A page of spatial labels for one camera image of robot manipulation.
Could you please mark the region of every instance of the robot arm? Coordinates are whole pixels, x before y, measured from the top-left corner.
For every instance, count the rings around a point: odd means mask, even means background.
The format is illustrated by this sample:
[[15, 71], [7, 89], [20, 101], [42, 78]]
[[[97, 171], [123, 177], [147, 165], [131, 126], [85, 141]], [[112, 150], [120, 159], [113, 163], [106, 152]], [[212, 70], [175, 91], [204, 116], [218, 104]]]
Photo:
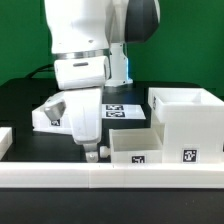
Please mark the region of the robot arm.
[[94, 162], [101, 140], [102, 87], [110, 71], [113, 77], [111, 44], [147, 40], [159, 23], [158, 0], [45, 0], [45, 9], [63, 90], [45, 103], [45, 113], [59, 119], [66, 107], [74, 141]]

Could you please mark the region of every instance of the open white box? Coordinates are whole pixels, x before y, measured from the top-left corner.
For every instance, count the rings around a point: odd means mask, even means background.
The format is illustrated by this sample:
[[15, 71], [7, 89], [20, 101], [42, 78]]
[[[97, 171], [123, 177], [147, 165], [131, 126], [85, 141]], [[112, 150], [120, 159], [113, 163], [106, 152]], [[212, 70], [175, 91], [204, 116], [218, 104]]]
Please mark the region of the open white box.
[[150, 88], [151, 130], [111, 130], [112, 162], [220, 163], [224, 102], [204, 89]]

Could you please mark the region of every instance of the white box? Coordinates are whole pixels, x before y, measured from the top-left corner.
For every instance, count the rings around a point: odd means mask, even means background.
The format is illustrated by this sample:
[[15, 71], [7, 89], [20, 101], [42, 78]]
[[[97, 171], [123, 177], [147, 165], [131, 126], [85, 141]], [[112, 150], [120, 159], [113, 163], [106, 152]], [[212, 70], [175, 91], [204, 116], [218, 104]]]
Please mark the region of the white box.
[[110, 130], [112, 163], [161, 163], [162, 143], [155, 130]]
[[184, 150], [197, 151], [197, 163], [222, 161], [224, 102], [204, 89], [150, 88], [152, 128], [163, 144], [163, 162], [184, 162]]

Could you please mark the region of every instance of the white block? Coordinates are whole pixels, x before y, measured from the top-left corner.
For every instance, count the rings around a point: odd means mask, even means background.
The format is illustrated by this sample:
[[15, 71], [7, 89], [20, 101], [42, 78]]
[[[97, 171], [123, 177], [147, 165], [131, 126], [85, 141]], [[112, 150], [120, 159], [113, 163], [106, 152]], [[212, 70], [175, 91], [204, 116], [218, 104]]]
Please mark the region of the white block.
[[0, 163], [0, 187], [88, 188], [89, 167], [74, 163]]
[[12, 128], [0, 128], [0, 159], [12, 144]]

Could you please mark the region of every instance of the green wall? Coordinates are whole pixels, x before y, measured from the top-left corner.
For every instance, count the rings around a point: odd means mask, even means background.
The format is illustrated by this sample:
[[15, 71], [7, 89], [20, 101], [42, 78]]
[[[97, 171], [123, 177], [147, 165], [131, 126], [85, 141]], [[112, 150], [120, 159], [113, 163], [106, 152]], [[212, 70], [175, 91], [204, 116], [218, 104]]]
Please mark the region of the green wall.
[[129, 45], [134, 80], [192, 82], [224, 96], [224, 1], [160, 0], [161, 24]]
[[0, 1], [0, 84], [52, 61], [43, 0]]
[[[224, 1], [160, 0], [161, 25], [130, 44], [134, 80], [192, 82], [224, 96]], [[52, 63], [43, 0], [0, 2], [0, 84]]]

